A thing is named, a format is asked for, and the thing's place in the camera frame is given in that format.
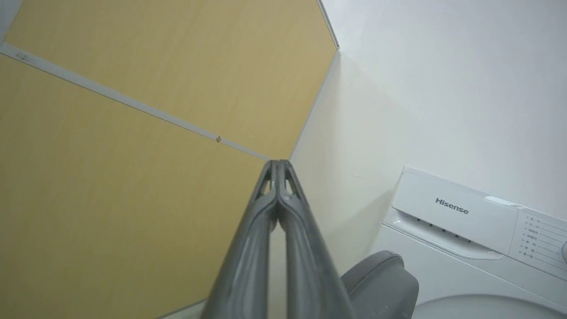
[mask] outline washing machine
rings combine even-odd
[[[567,221],[404,168],[371,249],[419,282],[415,319],[567,318]]]

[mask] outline control panel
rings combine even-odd
[[[530,209],[520,209],[509,256],[567,280],[562,247],[567,222]]]
[[[422,172],[404,171],[391,206],[488,250],[506,254],[510,250],[518,211],[487,200],[486,196]]]

